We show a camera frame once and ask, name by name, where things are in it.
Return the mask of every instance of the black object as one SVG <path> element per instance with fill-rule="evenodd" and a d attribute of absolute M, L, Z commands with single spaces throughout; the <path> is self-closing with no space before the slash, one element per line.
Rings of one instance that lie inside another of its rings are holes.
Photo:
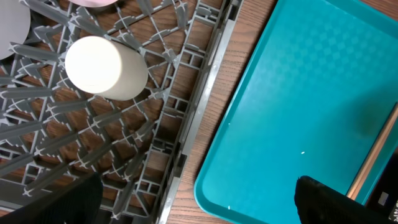
<path fill-rule="evenodd" d="M 297 181 L 294 202 L 302 224 L 394 223 L 307 176 Z"/>
<path fill-rule="evenodd" d="M 35 202 L 0 218 L 0 223 L 89 224 L 101 205 L 99 174 L 88 174 Z"/>
<path fill-rule="evenodd" d="M 380 213 L 384 217 L 395 211 L 398 201 L 398 155 L 389 160 L 379 182 L 366 205 L 367 208 Z"/>

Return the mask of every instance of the plastic tray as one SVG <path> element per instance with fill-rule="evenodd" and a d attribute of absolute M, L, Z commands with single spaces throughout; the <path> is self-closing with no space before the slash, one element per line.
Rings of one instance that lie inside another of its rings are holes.
<path fill-rule="evenodd" d="M 204 211 L 300 223 L 295 183 L 347 194 L 398 100 L 398 24 L 355 0 L 280 0 L 195 183 Z M 356 200 L 396 148 L 394 126 Z"/>

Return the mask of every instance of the tray rim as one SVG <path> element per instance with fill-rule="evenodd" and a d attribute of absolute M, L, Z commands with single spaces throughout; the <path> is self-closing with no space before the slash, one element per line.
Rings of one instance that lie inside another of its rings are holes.
<path fill-rule="evenodd" d="M 260 220 L 256 220 L 255 218 L 249 217 L 247 215 L 244 215 L 242 213 L 238 213 L 238 212 L 234 212 L 234 211 L 229 211 L 227 208 L 224 208 L 220 205 L 217 205 L 215 203 L 210 202 L 203 194 L 202 191 L 202 187 L 203 187 L 203 179 L 204 176 L 206 175 L 206 172 L 208 170 L 209 165 L 212 163 L 213 161 L 213 157 L 217 152 L 217 147 L 220 143 L 220 139 L 223 137 L 225 131 L 226 131 L 226 124 L 229 122 L 229 120 L 233 117 L 234 112 L 236 110 L 237 105 L 239 104 L 242 95 L 245 91 L 245 86 L 248 84 L 248 81 L 251 78 L 252 75 L 252 71 L 255 69 L 256 64 L 259 61 L 259 58 L 262 54 L 261 49 L 263 49 L 268 41 L 268 38 L 271 34 L 271 32 L 274 29 L 274 25 L 279 17 L 279 12 L 282 10 L 284 4 L 287 2 L 288 0 L 277 0 L 276 5 L 274 10 L 271 12 L 271 16 L 269 18 L 269 21 L 266 23 L 266 26 L 264 28 L 263 33 L 261 34 L 261 37 L 254 49 L 254 52 L 249 60 L 249 63 L 239 81 L 239 85 L 236 87 L 234 95 L 231 99 L 231 101 L 229 102 L 228 108 L 223 116 L 223 119 L 221 120 L 221 123 L 217 129 L 217 132 L 214 136 L 214 139 L 212 140 L 209 150 L 207 152 L 207 155 L 205 156 L 205 160 L 204 163 L 200 169 L 200 172 L 197 176 L 197 179 L 195 181 L 195 185 L 193 188 L 193 193 L 194 193 L 194 197 L 195 200 L 198 204 L 198 206 L 205 211 L 206 213 L 209 213 L 210 215 L 213 215 L 217 218 L 221 218 L 224 219 L 226 221 L 229 222 L 233 222 L 233 223 L 265 223 L 263 221 Z M 334 5 L 335 7 L 338 7 L 339 9 L 345 11 L 344 9 L 342 9 L 339 6 L 337 6 L 334 3 L 340 3 L 340 4 L 344 4 L 344 3 L 349 3 L 351 5 L 355 4 L 358 6 L 360 6 L 360 9 L 365 10 L 365 11 L 369 11 L 371 13 L 373 13 L 375 16 L 377 16 L 378 18 L 384 20 L 385 22 L 389 23 L 390 26 L 396 26 L 398 28 L 398 22 L 393 20 L 392 18 L 390 18 L 389 16 L 385 15 L 384 13 L 378 11 L 377 9 L 371 7 L 370 5 L 367 5 L 366 3 L 360 1 L 360 0 L 320 0 L 320 1 L 326 1 L 332 5 Z M 374 24 L 370 24 L 367 21 L 364 21 L 367 24 L 369 24 L 370 26 L 374 27 Z M 393 127 L 392 133 L 398 133 L 398 125 L 395 125 Z M 383 154 L 387 157 L 390 158 L 392 156 L 392 154 L 394 153 L 394 149 L 396 147 L 398 147 L 398 142 L 393 142 L 391 140 L 392 138 L 389 137 L 389 139 L 387 139 L 382 152 L 384 152 Z M 361 188 L 361 191 L 359 192 L 356 201 L 361 203 L 361 204 L 365 204 L 366 201 L 368 200 L 368 197 L 370 196 L 371 192 L 373 191 L 373 188 L 376 186 L 377 181 L 379 180 L 385 166 L 388 163 L 388 159 L 386 159 L 384 162 L 381 161 L 381 157 L 379 156 L 376 163 L 378 163 L 378 166 L 380 169 L 371 169 L 371 172 L 369 173 L 369 176 L 372 176 L 371 179 L 366 178 L 366 181 L 363 185 L 363 187 Z M 220 210 L 221 209 L 221 213 L 224 214 L 226 212 L 229 211 L 229 213 L 231 215 L 229 216 L 224 216 L 222 214 L 220 214 Z"/>

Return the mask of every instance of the dish rack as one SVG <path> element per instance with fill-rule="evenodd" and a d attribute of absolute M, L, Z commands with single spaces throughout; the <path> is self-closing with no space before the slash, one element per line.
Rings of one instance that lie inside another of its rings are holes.
<path fill-rule="evenodd" d="M 28 38 L 0 61 L 0 207 L 13 211 L 99 172 L 96 223 L 165 223 L 243 0 L 20 3 L 32 12 Z M 145 58 L 139 96 L 115 101 L 71 83 L 65 54 L 87 35 Z"/>

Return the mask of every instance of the wooden surface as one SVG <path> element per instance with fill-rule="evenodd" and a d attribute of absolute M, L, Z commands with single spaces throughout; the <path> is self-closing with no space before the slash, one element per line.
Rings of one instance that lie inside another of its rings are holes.
<path fill-rule="evenodd" d="M 215 81 L 167 223 L 227 223 L 203 212 L 193 197 L 193 185 L 231 94 L 243 74 L 276 0 L 244 0 L 227 52 Z M 398 20 L 397 0 L 365 0 Z"/>

